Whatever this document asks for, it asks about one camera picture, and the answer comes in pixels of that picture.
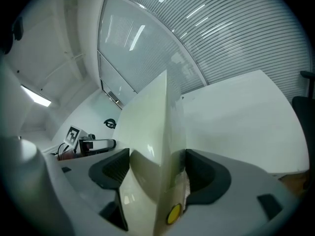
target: horizontal blinds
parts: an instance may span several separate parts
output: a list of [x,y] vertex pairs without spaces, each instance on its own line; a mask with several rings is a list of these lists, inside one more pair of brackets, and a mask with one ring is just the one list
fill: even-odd
[[98,49],[135,92],[166,69],[182,93],[203,86],[179,45],[143,11],[107,0],[101,22]]
[[310,70],[303,31],[282,0],[131,0],[181,40],[208,83],[261,69],[291,100]]

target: white wall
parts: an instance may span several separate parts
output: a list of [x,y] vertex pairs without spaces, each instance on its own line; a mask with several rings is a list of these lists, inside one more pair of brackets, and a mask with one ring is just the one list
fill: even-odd
[[54,146],[52,140],[48,138],[46,131],[21,132],[20,136],[22,139],[34,143],[41,151]]
[[96,90],[96,83],[86,76],[82,82],[74,84],[65,91],[60,98],[59,108],[47,108],[48,115],[45,122],[47,136],[53,139],[67,117]]
[[98,84],[97,36],[98,21],[104,0],[78,0],[78,34],[88,74]]
[[83,101],[65,120],[53,138],[53,144],[61,144],[71,125],[95,134],[96,139],[111,139],[113,129],[106,127],[104,121],[112,118],[118,121],[121,109],[98,89]]
[[33,105],[0,54],[0,137],[17,136]]

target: ceiling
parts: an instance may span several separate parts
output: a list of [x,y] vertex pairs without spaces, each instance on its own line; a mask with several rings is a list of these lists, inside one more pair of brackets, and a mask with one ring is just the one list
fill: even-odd
[[14,41],[6,62],[21,84],[52,101],[48,108],[33,104],[24,132],[51,126],[54,131],[48,133],[52,138],[58,127],[51,123],[62,123],[71,113],[68,110],[97,88],[91,86],[79,99],[74,97],[90,82],[78,40],[76,8],[76,0],[32,0],[20,15],[24,34]]

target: black cable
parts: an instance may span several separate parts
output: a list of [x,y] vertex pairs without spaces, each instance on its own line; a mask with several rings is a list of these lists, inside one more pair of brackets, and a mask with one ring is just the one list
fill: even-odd
[[57,151],[57,155],[58,155],[58,160],[59,160],[59,161],[60,161],[60,157],[59,157],[59,149],[60,149],[60,147],[61,147],[62,145],[64,145],[64,143],[60,144],[60,146],[59,146],[59,148],[58,148],[58,151]]
[[67,150],[67,148],[69,148],[69,145],[67,145],[67,147],[64,148],[63,153],[61,154],[61,160],[63,160],[63,154]]

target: wooden floor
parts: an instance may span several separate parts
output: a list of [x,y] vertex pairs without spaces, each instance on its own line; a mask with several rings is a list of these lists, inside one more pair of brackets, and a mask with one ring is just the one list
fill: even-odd
[[279,179],[296,197],[302,198],[305,194],[303,184],[307,179],[307,173],[286,175]]

